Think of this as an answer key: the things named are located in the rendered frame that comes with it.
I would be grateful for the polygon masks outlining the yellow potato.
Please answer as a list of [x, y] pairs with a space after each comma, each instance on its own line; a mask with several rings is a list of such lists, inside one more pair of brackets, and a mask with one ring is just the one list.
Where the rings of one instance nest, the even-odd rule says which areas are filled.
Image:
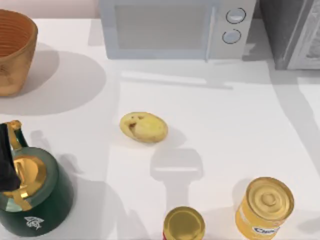
[[166, 122], [149, 112], [130, 112], [119, 122], [121, 131], [129, 138], [142, 143], [158, 143], [168, 135]]

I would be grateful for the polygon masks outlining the pale microwave oven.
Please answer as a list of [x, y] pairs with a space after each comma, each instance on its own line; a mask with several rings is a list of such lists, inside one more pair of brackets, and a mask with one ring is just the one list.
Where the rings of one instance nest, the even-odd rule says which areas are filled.
[[[212, 8], [215, 22], [209, 60], [240, 59], [257, 0], [98, 0], [106, 55], [112, 60], [204, 60]], [[229, 10], [243, 8], [238, 24], [226, 20]], [[235, 44], [222, 40], [236, 29]]]

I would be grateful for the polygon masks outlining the red can with gold lid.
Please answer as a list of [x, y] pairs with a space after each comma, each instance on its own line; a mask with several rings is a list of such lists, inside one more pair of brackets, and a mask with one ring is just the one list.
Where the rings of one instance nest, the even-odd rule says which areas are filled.
[[163, 222], [163, 240], [203, 240], [206, 224], [202, 215], [188, 206], [175, 207]]

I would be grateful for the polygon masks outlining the microwave oven knob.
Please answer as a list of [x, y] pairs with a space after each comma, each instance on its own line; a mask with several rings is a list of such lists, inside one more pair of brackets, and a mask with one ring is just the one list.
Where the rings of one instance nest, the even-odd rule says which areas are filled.
[[237, 29], [225, 31], [222, 35], [222, 40], [228, 45], [237, 43], [242, 37], [242, 33]]
[[231, 9], [226, 14], [226, 20], [230, 24], [239, 24], [246, 18], [246, 11], [243, 8]]

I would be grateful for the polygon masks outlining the yellow can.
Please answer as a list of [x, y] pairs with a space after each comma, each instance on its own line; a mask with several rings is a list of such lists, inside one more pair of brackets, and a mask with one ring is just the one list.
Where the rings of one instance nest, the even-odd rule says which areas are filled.
[[237, 208], [237, 229], [247, 240], [272, 240], [294, 205], [293, 194], [282, 181], [258, 177], [249, 183]]

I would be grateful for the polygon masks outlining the green and gold kettle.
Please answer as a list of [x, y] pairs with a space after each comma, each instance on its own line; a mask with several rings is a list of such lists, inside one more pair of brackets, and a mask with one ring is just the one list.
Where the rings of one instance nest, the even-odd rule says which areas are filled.
[[0, 192], [0, 224], [19, 237], [47, 234], [57, 228], [72, 209], [72, 182], [48, 151], [28, 145], [20, 121], [4, 124], [20, 187]]

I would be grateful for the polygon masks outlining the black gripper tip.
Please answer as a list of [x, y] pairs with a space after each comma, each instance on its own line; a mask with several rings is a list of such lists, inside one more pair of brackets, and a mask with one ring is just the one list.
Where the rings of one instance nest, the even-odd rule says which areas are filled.
[[18, 177], [11, 152], [8, 127], [0, 124], [0, 192], [11, 192], [20, 188], [21, 180]]

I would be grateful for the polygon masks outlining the brown woven basket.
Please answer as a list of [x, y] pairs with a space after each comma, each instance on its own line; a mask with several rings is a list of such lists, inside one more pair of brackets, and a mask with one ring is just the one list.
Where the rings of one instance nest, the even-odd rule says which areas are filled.
[[35, 54], [38, 27], [28, 16], [0, 9], [0, 97], [24, 86]]

